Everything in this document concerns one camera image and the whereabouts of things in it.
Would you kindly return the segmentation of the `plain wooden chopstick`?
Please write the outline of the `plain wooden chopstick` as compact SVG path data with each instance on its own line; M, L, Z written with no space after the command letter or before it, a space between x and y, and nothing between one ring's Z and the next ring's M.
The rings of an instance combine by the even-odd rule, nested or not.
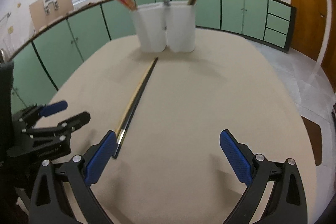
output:
M129 110L130 110L130 108L131 108L131 106L132 106L132 104L133 104L133 102L134 102L134 100L135 100L137 94L139 93L139 90L140 90L142 84L145 82L145 79L146 79L147 75L149 74L149 71L150 71L151 67L153 66L153 64L155 63L156 59L157 59L157 58L155 57L155 58L153 59L153 61L150 63L149 67L148 67L147 70L145 71L145 73L144 73L142 79L141 79L140 82L138 83L138 85L137 85L137 87L136 87L136 89L135 89L133 95L132 95L131 98L130 98L130 101L129 101L129 103L128 103L128 105L127 105L127 107L126 107L126 109L125 109L125 111L124 111L124 113L123 113L123 115L122 115L122 117L121 117L120 123L119 123L119 125L117 126L117 129L116 129L116 137L117 137L117 138L118 138L118 136L120 135L121 129L122 129L122 127L123 127L123 122L126 120L127 114L128 114L128 112L129 112Z

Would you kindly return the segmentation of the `green lower cabinets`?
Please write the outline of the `green lower cabinets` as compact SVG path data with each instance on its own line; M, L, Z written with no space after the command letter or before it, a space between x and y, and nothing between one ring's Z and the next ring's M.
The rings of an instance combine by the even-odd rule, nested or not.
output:
M195 24L287 52L296 12L280 0L197 0ZM49 103L97 50L111 40L134 34L131 13L117 0L88 5L44 27L12 57L12 111Z

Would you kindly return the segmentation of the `cardboard box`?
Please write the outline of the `cardboard box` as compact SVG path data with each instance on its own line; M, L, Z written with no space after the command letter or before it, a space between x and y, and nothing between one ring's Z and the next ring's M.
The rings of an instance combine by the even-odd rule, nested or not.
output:
M74 10L72 0L37 0L29 6L35 32Z

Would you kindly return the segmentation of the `left white plastic cup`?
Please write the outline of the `left white plastic cup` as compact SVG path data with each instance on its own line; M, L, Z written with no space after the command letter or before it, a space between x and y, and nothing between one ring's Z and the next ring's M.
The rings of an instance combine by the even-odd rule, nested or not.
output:
M140 48L146 53L159 53L166 47L166 24L163 2L137 6L130 12Z

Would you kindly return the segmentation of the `white plastic cup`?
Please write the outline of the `white plastic cup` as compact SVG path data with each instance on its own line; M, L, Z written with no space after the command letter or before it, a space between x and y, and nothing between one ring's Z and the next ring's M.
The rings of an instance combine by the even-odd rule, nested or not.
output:
M166 39L171 51L192 52L195 49L195 6L187 1L172 1L165 8Z
M140 48L146 53L159 53L166 47L166 24L163 2L137 6L130 12Z

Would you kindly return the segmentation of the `right white plastic cup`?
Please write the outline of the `right white plastic cup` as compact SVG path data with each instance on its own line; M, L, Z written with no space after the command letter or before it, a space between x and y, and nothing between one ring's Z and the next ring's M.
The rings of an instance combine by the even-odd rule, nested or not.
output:
M171 51L192 52L195 49L195 6L187 1L172 1L165 8L166 39Z

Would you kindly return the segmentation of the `wooden door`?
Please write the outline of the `wooden door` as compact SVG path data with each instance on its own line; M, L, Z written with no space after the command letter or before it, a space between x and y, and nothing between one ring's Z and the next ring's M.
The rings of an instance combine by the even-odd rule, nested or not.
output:
M327 0L291 0L297 8L291 47L314 61L322 49L327 21Z

